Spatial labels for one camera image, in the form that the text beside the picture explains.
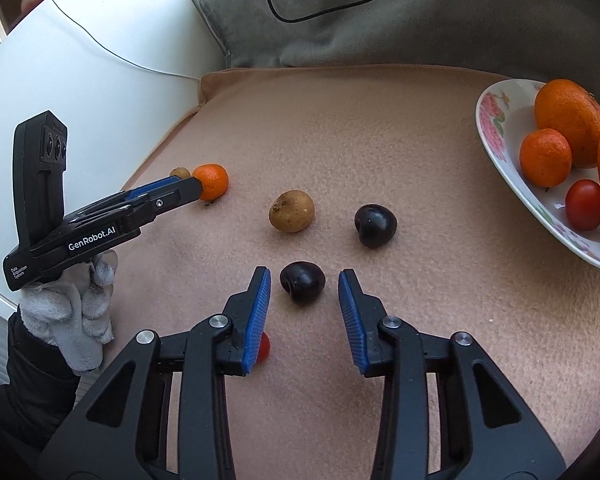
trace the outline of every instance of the gloved hand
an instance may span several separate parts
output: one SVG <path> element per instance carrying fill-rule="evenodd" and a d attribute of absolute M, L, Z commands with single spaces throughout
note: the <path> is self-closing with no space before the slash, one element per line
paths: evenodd
<path fill-rule="evenodd" d="M 22 289 L 20 315 L 35 337 L 58 346 L 76 373 L 102 364 L 102 345 L 113 339 L 109 302 L 118 256 L 113 250 L 77 264 L 59 280 Z"/>

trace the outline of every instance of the plate rim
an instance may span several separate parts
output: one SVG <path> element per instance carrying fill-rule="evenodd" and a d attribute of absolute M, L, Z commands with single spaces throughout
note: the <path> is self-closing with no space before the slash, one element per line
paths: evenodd
<path fill-rule="evenodd" d="M 488 143 L 484 136 L 482 127 L 480 125 L 480 104 L 482 103 L 485 95 L 487 95 L 488 92 L 492 92 L 492 89 L 494 87 L 496 87 L 497 85 L 501 85 L 505 82 L 528 82 L 528 83 L 532 83 L 532 84 L 538 83 L 543 86 L 546 84 L 543 81 L 536 81 L 535 79 L 507 78 L 507 79 L 503 79 L 501 81 L 496 81 L 495 83 L 489 85 L 487 88 L 484 89 L 484 91 L 480 94 L 480 97 L 478 97 L 478 101 L 475 105 L 475 125 L 476 125 L 476 129 L 478 130 L 478 135 L 480 136 L 480 141 L 482 142 L 482 147 L 484 148 L 484 151 L 487 152 L 487 155 L 489 156 L 491 163 L 494 165 L 496 170 L 498 170 L 498 173 L 500 174 L 500 176 L 504 179 L 504 181 L 507 183 L 507 185 L 513 191 L 513 193 L 515 193 L 515 195 L 518 197 L 520 202 L 522 202 L 525 205 L 525 207 L 531 212 L 531 214 L 533 216 L 536 217 L 536 219 L 544 226 L 544 228 L 547 229 L 554 236 L 554 238 L 556 238 L 565 247 L 567 247 L 568 250 L 570 250 L 572 253 L 576 254 L 576 256 L 579 256 L 580 258 L 585 260 L 588 264 L 591 264 L 594 267 L 597 267 L 600 269 L 600 261 L 599 260 L 592 258 L 587 253 L 584 253 L 581 249 L 579 249 L 579 248 L 575 247 L 573 244 L 571 244 L 561 233 L 559 233 L 557 231 L 557 229 L 554 226 L 552 226 L 540 214 L 540 212 L 535 208 L 535 206 L 531 202 L 529 202 L 529 200 L 526 198 L 526 196 L 524 196 L 524 194 L 520 191 L 518 186 L 516 186 L 511 181 L 511 179 L 504 173 L 504 170 L 500 167 L 500 164 L 496 160 L 496 156 L 493 153 L 491 153 L 491 150 L 488 149 Z"/>

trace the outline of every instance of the cherry tomato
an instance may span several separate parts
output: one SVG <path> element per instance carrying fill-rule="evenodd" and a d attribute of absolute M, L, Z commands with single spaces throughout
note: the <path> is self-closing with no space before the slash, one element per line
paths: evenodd
<path fill-rule="evenodd" d="M 266 361 L 267 357 L 269 357 L 269 351 L 271 350 L 271 343 L 269 341 L 269 336 L 262 333 L 262 338 L 260 339 L 260 349 L 258 350 L 258 357 L 256 359 L 256 363 L 260 364 Z"/>
<path fill-rule="evenodd" d="M 574 229 L 595 229 L 600 225 L 600 184 L 587 179 L 577 181 L 569 188 L 564 206 Z"/>

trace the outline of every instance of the white floral plate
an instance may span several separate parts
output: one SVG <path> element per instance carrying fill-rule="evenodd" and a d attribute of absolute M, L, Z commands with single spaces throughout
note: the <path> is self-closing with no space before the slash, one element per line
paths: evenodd
<path fill-rule="evenodd" d="M 529 79 L 508 79 L 488 87 L 475 108 L 478 132 L 495 167 L 529 211 L 571 251 L 600 268 L 600 225 L 593 231 L 576 231 L 564 212 L 571 185 L 581 178 L 598 182 L 598 170 L 573 168 L 565 182 L 549 190 L 529 183 L 520 170 L 520 145 L 536 130 L 534 102 L 542 86 Z"/>

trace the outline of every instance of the tan blanket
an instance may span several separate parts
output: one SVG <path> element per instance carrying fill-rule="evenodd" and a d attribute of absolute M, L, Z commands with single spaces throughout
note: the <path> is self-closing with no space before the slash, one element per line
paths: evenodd
<path fill-rule="evenodd" d="M 366 292 L 420 332 L 473 334 L 573 461 L 600 427 L 600 270 L 535 220 L 482 148 L 475 102 L 499 79 L 413 66 L 205 76 L 200 111 L 130 185 L 217 162 L 230 190 L 161 216 L 120 247 L 109 358 L 143 328 L 182 332 L 221 311 L 267 266 L 270 358 L 227 379 L 238 478 L 368 479 L 381 381 L 362 378 L 351 360 L 336 280 L 352 267 Z M 289 189 L 316 205 L 314 223 L 295 235 L 267 218 Z M 398 219 L 377 251 L 356 238 L 365 203 Z M 327 276 L 307 308 L 278 281 L 295 260 Z"/>

